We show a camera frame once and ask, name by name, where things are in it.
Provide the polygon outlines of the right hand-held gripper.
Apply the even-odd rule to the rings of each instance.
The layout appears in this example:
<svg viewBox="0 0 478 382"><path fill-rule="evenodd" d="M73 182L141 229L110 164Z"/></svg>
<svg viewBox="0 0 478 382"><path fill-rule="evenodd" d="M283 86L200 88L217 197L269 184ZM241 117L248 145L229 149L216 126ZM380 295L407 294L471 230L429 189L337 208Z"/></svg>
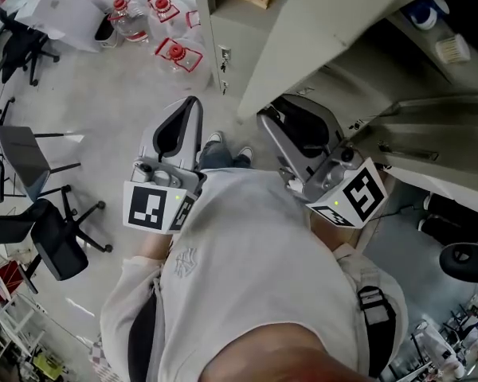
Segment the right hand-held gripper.
<svg viewBox="0 0 478 382"><path fill-rule="evenodd" d="M284 94L273 107L257 113L257 124L282 165L287 190L334 226L363 228L387 199L372 159L343 140L325 106Z"/></svg>

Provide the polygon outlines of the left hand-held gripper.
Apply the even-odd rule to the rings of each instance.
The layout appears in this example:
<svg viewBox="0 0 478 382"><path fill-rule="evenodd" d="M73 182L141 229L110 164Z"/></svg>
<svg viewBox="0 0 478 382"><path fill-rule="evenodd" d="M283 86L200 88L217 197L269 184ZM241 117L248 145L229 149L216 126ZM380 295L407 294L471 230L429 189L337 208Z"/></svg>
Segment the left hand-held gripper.
<svg viewBox="0 0 478 382"><path fill-rule="evenodd" d="M196 170L203 108L187 96L154 114L123 184L123 224L157 234L182 231L202 194L206 175Z"/></svg>

